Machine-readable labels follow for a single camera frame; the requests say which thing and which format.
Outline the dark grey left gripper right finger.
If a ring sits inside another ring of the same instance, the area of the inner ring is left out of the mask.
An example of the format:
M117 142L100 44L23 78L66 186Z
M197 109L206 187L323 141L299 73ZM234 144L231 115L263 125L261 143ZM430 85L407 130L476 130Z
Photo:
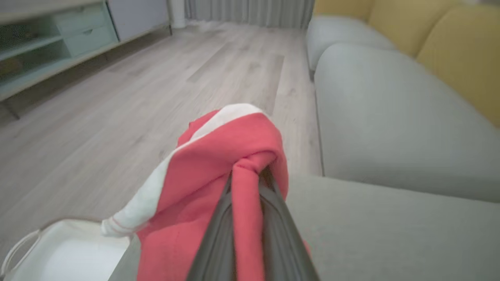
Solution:
M270 167L259 178L266 281L320 281Z

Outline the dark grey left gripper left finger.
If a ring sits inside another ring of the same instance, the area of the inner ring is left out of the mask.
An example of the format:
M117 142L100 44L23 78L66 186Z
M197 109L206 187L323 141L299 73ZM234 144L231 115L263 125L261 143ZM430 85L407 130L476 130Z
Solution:
M186 281L236 281L232 174L211 216Z

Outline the red white lettered t-shirt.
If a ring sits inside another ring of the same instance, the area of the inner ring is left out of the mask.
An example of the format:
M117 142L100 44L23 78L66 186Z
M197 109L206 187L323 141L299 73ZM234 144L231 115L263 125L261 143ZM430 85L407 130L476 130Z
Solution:
M261 172L270 167L286 200L282 136L258 107L227 105L191 122L177 147L133 198L104 219L102 234L140 241L136 281L186 281L230 174L236 281L266 281Z

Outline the white laundry basket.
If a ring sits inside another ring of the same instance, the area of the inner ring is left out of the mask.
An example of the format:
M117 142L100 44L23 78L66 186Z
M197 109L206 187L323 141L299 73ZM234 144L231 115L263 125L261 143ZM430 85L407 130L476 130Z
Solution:
M0 281L108 281L131 241L103 236L99 222L57 219L11 247Z

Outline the grey sofa seat cushion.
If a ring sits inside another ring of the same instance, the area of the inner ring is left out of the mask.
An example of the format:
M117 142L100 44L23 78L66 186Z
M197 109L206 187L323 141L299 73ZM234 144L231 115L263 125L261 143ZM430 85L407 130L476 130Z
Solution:
M336 43L314 85L326 176L500 203L500 130L413 59Z
M315 71L323 52L335 43L392 50L395 45L380 32L356 18L347 16L313 16L306 32L309 70Z

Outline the grey pleated curtain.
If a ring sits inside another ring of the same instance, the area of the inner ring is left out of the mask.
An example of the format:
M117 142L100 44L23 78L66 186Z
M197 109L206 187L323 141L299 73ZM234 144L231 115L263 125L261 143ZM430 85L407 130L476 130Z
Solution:
M234 22L261 27L307 27L315 0L184 0L194 21Z

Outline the yellow sofa back cushion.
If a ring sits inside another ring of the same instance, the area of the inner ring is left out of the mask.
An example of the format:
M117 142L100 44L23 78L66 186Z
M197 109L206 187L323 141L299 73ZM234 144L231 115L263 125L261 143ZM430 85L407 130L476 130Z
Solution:
M368 24L395 47L416 57L433 26L463 0L375 0Z
M500 128L500 6L450 9L416 60Z
M337 15L366 21L375 0L315 0L313 15Z

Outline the pale green television cabinet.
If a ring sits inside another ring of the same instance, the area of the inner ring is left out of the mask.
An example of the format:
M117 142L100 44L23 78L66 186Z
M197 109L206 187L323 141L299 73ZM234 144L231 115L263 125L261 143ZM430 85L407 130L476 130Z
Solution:
M88 59L160 28L168 0L0 0L0 105Z

